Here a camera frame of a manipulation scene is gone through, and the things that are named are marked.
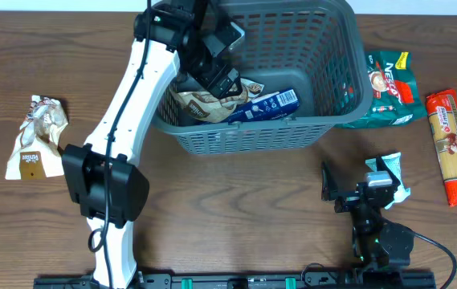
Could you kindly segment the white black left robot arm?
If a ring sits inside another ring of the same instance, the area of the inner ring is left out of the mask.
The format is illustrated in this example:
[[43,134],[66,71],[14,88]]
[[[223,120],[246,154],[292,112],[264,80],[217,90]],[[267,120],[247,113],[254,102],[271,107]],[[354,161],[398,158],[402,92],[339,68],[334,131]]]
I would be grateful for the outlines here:
[[142,145],[168,86],[191,77],[215,99],[243,90],[239,72],[222,53],[244,32],[216,1],[147,2],[133,26],[124,76],[106,113],[82,146],[68,145],[62,163],[71,200],[91,233],[95,255],[90,288],[128,288],[135,283],[133,223],[149,195],[138,168]]

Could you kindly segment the orange spaghetti packet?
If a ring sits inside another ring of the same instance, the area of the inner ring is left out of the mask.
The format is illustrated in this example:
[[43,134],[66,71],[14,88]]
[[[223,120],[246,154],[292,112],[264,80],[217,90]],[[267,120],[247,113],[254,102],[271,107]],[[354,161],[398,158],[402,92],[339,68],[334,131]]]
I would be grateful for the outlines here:
[[457,94],[453,89],[426,98],[428,121],[448,204],[457,206]]

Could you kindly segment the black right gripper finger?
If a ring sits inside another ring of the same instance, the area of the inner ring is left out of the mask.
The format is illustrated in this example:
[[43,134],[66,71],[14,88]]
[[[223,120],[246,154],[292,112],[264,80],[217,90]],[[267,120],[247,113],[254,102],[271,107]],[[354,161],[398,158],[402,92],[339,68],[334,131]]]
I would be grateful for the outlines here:
[[323,201],[334,201],[337,198],[338,186],[325,162],[321,163],[321,172],[322,172],[321,199]]
[[396,177],[396,175],[392,172],[392,170],[386,165],[385,161],[383,160],[382,157],[376,157],[376,167],[378,172],[387,172],[390,176],[390,179],[392,181],[392,185],[400,185],[399,179]]

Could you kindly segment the dried mushroom pouch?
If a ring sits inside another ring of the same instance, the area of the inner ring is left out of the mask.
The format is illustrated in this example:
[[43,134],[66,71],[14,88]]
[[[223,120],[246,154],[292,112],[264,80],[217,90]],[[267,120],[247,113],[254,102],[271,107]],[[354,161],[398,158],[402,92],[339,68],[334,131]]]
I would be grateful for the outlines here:
[[228,96],[219,100],[209,92],[200,90],[196,92],[177,92],[176,84],[172,83],[169,91],[180,107],[196,120],[209,123],[219,123],[231,115],[242,104],[258,97],[264,85],[249,79],[241,79],[242,93],[237,96]]
[[33,95],[6,165],[7,180],[37,180],[64,175],[59,138],[68,120],[59,100]]

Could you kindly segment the blue snack box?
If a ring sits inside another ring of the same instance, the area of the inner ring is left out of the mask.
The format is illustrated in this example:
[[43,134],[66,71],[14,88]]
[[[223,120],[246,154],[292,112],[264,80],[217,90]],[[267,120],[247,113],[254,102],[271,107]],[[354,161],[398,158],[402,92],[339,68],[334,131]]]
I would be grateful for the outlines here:
[[237,107],[223,123],[278,120],[291,115],[300,106],[293,89],[257,97]]

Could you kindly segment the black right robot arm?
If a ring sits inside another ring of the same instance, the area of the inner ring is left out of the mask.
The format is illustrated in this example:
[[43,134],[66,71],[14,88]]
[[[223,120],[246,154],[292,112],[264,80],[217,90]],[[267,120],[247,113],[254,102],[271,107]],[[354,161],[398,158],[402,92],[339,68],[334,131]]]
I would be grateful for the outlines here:
[[328,166],[321,165],[321,199],[332,201],[337,214],[351,215],[354,254],[372,270],[396,269],[410,265],[414,237],[407,229],[386,221],[381,210],[394,200],[399,179],[386,166],[382,157],[376,159],[377,169],[350,191],[340,191]]

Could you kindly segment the green Nescafe bag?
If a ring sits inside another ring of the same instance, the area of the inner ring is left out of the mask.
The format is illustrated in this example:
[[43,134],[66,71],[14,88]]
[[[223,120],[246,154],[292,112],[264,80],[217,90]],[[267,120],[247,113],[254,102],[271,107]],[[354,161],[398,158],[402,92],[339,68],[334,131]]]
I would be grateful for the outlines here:
[[427,116],[408,51],[369,51],[365,55],[372,103],[360,119],[339,128],[403,126]]

